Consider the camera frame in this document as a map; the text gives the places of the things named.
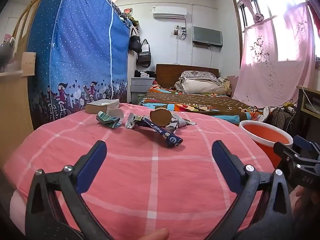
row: blue polka dot bed curtain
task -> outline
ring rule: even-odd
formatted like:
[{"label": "blue polka dot bed curtain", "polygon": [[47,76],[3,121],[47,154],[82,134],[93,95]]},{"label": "blue polka dot bed curtain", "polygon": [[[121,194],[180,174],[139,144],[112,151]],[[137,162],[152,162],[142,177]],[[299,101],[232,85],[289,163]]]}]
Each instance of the blue polka dot bed curtain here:
[{"label": "blue polka dot bed curtain", "polygon": [[41,0],[27,51],[36,52],[28,80],[35,128],[99,99],[126,102],[129,22],[110,0]]}]

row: tote bag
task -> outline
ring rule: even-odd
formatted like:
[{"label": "tote bag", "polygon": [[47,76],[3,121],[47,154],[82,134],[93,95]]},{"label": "tote bag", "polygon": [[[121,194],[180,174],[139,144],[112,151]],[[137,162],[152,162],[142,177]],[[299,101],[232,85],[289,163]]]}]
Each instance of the tote bag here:
[{"label": "tote bag", "polygon": [[141,53],[138,54],[137,64],[143,67],[150,67],[151,52],[150,45],[146,39],[142,42]]},{"label": "tote bag", "polygon": [[137,35],[134,28],[131,29],[130,39],[129,39],[129,49],[133,50],[136,53],[142,52],[142,45],[140,42],[140,37]]}]

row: white pillow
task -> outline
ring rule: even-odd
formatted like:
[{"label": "white pillow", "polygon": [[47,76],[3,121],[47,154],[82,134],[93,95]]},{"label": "white pillow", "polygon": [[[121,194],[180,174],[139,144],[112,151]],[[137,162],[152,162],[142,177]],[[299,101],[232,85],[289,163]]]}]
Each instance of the white pillow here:
[{"label": "white pillow", "polygon": [[186,94],[221,94],[226,95],[227,92],[224,90],[222,84],[218,85],[210,79],[189,79],[185,78],[182,82],[183,89]]}]

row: white bucket rim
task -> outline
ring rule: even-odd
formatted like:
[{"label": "white bucket rim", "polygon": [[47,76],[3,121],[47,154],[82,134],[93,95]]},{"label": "white bucket rim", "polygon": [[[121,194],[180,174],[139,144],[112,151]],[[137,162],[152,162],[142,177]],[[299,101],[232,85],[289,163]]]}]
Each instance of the white bucket rim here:
[{"label": "white bucket rim", "polygon": [[288,139],[289,143],[285,144],[286,146],[292,147],[292,145],[293,145],[293,138],[291,137],[290,134],[288,134],[287,132],[285,132],[285,131],[283,131],[283,130],[281,130],[281,129],[279,129],[279,128],[271,125],[271,124],[267,124],[267,123],[264,123],[264,122],[253,121],[253,120],[244,120],[244,121],[241,121],[241,122],[239,123],[239,127],[240,127],[247,135],[249,135],[249,137],[250,137],[252,140],[254,140],[254,141],[258,142],[258,143],[261,143],[261,144],[266,145],[266,146],[269,146],[269,147],[273,147],[274,144],[275,144],[275,142],[273,142],[273,141],[269,141],[269,140],[263,139],[263,138],[255,135],[255,134],[249,132],[248,130],[246,130],[246,129],[244,128],[244,125],[246,125],[246,124],[254,124],[254,125],[258,125],[258,126],[264,126],[264,127],[269,128],[269,129],[272,129],[272,130],[274,130],[274,131],[277,131],[278,133],[280,133],[281,135],[283,135],[284,137],[286,137],[286,138]]}]

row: metal screw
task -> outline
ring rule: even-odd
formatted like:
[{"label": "metal screw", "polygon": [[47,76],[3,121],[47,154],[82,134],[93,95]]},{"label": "metal screw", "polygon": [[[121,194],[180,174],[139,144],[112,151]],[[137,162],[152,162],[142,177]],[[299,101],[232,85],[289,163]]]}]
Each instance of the metal screw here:
[{"label": "metal screw", "polygon": [[37,176],[41,175],[41,174],[42,174],[42,170],[41,170],[41,169],[36,170],[35,174],[36,174]]},{"label": "metal screw", "polygon": [[69,171],[72,170],[72,166],[71,166],[71,165],[67,165],[67,166],[65,166],[65,167],[63,168],[63,170],[64,170],[65,172],[69,172]]},{"label": "metal screw", "polygon": [[250,172],[254,171],[254,167],[252,165],[247,165],[245,169]]},{"label": "metal screw", "polygon": [[281,175],[282,175],[282,171],[279,170],[279,169],[276,169],[276,174],[279,175],[279,176],[281,176]]}]

